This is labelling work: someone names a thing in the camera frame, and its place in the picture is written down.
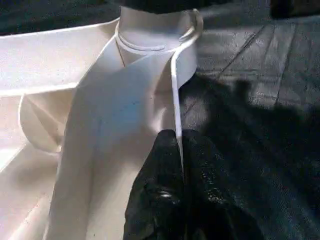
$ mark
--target finger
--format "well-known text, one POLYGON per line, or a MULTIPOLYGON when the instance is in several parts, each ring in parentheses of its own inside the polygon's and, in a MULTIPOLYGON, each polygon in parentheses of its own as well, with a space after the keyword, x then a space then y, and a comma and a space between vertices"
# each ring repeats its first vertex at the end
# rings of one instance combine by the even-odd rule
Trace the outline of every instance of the finger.
POLYGON ((161 131, 137 175, 125 212, 125 240, 182 239, 184 183, 176 134, 161 131))

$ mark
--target gloved hand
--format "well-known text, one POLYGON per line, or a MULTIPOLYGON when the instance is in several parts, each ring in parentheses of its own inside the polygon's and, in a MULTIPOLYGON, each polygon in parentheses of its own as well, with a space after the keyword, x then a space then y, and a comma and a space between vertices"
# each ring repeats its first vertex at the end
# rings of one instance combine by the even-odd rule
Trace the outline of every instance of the gloved hand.
POLYGON ((161 131, 134 180, 125 211, 124 240, 181 240, 184 181, 176 134, 161 131))
POLYGON ((224 161, 196 131, 183 132, 184 176, 175 133, 164 130, 136 177, 125 212, 124 240, 263 239, 235 207, 216 167, 224 161))

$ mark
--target white plastic part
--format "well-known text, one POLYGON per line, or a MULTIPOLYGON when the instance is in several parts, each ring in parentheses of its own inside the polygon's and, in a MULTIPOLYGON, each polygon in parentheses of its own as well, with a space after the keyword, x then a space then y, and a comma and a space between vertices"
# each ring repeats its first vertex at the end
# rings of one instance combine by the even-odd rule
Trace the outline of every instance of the white plastic part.
POLYGON ((8 159, 6 155, 10 152, 14 155, 26 141, 18 124, 20 98, 19 96, 0 97, 0 172, 8 159))
POLYGON ((194 44, 203 27, 196 19, 193 37, 180 46, 126 67, 113 37, 82 79, 69 113, 45 240, 122 238, 131 186, 156 135, 173 129, 181 139, 178 88, 196 69, 194 44), (110 61, 118 71, 110 72, 110 61))
POLYGON ((117 23, 0 36, 0 96, 75 88, 117 23))
POLYGON ((175 51, 193 35, 195 24, 193 11, 154 14, 121 7, 115 36, 124 64, 147 55, 175 51))
POLYGON ((56 179, 57 156, 22 146, 0 172, 0 238, 41 240, 56 179))
POLYGON ((19 106, 20 127, 32 145, 59 153, 74 89, 25 95, 19 106))

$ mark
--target curved lip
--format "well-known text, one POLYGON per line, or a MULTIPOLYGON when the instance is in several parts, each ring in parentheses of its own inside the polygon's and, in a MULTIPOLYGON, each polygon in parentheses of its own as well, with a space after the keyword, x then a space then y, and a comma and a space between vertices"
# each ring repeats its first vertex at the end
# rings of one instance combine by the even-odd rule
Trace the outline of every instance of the curved lip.
POLYGON ((199 11, 193 10, 195 15, 195 29, 194 34, 188 41, 183 42, 178 48, 176 48, 176 52, 173 54, 171 58, 170 68, 171 68, 171 81, 172 81, 172 95, 173 95, 173 105, 174 105, 174 121, 175 121, 175 134, 178 141, 180 156, 181 156, 181 164, 183 169, 183 144, 182 144, 182 124, 181 124, 181 116, 180 116, 180 100, 179 100, 179 90, 178 90, 178 78, 177 78, 177 61, 179 59, 180 54, 188 47, 193 45, 196 40, 200 37, 203 28, 204 28, 204 20, 200 15, 199 11))
MULTIPOLYGON (((190 12, 190 13, 193 14, 192 17, 194 17, 194 19, 192 20, 193 25, 178 39, 180 45, 174 49, 168 49, 167 50, 168 52, 181 47, 181 45, 184 42, 191 40, 194 36, 197 36, 196 37, 196 39, 197 39, 199 37, 198 35, 200 35, 202 33, 203 19, 200 15, 199 11, 196 9, 193 9, 192 12, 190 12)), ((115 30, 114 30, 114 35, 117 39, 117 42, 120 41, 120 43, 124 44, 126 47, 133 49, 133 50, 136 50, 136 51, 141 51, 141 52, 159 52, 161 50, 165 50, 166 46, 164 44, 163 45, 155 45, 155 46, 141 46, 141 45, 136 45, 136 44, 129 42, 125 37, 123 37, 119 33, 119 24, 120 24, 120 22, 117 23, 115 30)))

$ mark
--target dark surface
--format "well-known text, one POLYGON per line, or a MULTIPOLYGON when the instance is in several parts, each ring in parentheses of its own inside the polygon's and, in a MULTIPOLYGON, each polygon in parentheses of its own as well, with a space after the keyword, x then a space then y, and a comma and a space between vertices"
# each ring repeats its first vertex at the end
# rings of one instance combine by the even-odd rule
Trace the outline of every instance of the dark surface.
POLYGON ((183 128, 219 156, 191 166, 192 184, 253 219, 263 239, 320 238, 319 44, 317 23, 207 28, 180 89, 183 128))
POLYGON ((271 0, 271 15, 276 19, 316 15, 320 13, 318 0, 271 0))
POLYGON ((213 4, 226 4, 233 0, 109 0, 120 6, 156 14, 199 9, 213 4))

